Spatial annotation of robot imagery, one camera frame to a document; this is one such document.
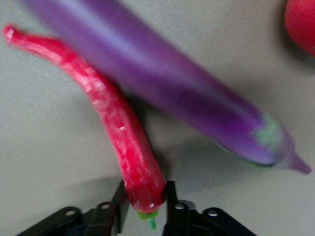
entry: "eggplant tip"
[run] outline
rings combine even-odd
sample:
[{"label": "eggplant tip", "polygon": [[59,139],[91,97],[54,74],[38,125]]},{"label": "eggplant tip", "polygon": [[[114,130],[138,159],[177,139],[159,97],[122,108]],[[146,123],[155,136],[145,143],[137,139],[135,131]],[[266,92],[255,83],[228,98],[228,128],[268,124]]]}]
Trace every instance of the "eggplant tip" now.
[{"label": "eggplant tip", "polygon": [[312,171],[311,167],[306,162],[304,162],[297,154],[294,155],[294,158],[292,159],[288,168],[291,170],[299,171],[306,175],[308,175]]}]

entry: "screw hole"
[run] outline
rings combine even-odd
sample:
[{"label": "screw hole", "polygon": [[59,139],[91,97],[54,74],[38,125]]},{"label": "screw hole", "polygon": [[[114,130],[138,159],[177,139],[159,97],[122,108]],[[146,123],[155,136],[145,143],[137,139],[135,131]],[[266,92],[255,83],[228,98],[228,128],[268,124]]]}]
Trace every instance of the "screw hole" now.
[{"label": "screw hole", "polygon": [[71,216],[71,215],[74,215],[75,214],[75,211],[74,210],[69,210],[65,213],[66,216]]},{"label": "screw hole", "polygon": [[184,209],[184,205],[178,203],[178,204],[175,205],[175,208],[176,208],[177,210],[182,210],[182,209]]},{"label": "screw hole", "polygon": [[219,214],[215,210],[208,210],[208,216],[217,217]]},{"label": "screw hole", "polygon": [[100,208],[103,209],[103,210],[106,210],[106,209],[108,209],[109,207],[110,207],[109,204],[104,204],[104,205],[102,205]]}]

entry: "long eggplant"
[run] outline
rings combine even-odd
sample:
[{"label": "long eggplant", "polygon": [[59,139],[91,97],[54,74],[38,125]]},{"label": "long eggplant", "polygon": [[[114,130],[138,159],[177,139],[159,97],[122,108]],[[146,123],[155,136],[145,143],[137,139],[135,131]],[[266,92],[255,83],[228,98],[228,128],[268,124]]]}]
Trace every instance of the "long eggplant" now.
[{"label": "long eggplant", "polygon": [[309,173],[294,141],[118,0],[20,0],[118,84],[248,161]]}]

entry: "toy vegetable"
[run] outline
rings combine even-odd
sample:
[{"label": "toy vegetable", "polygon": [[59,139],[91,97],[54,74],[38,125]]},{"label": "toy vegetable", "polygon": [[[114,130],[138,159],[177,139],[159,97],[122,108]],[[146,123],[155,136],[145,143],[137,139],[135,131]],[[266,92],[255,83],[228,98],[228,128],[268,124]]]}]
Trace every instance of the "toy vegetable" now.
[{"label": "toy vegetable", "polygon": [[309,173],[284,128],[147,27],[117,0],[21,0],[118,84],[263,166]]},{"label": "toy vegetable", "polygon": [[120,89],[58,39],[26,34],[10,25],[2,34],[9,45],[59,66],[84,91],[114,146],[130,203],[140,213],[156,211],[165,200],[165,183],[146,134]]}]

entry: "white table surface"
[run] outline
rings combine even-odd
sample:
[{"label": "white table surface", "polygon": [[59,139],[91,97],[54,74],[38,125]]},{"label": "white table surface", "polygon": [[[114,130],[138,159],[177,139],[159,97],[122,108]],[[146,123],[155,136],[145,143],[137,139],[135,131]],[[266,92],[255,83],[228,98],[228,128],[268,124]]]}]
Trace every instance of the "white table surface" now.
[{"label": "white table surface", "polygon": [[[283,27],[285,0],[124,0],[170,42],[280,120],[315,167],[315,60]],[[51,34],[17,1],[0,26]],[[313,236],[315,172],[263,170],[138,99],[165,179],[202,211],[220,207],[258,236]],[[0,40],[0,235],[14,236],[66,206],[110,200],[121,179],[97,114],[59,69]],[[161,235],[130,208],[122,236]]]}]

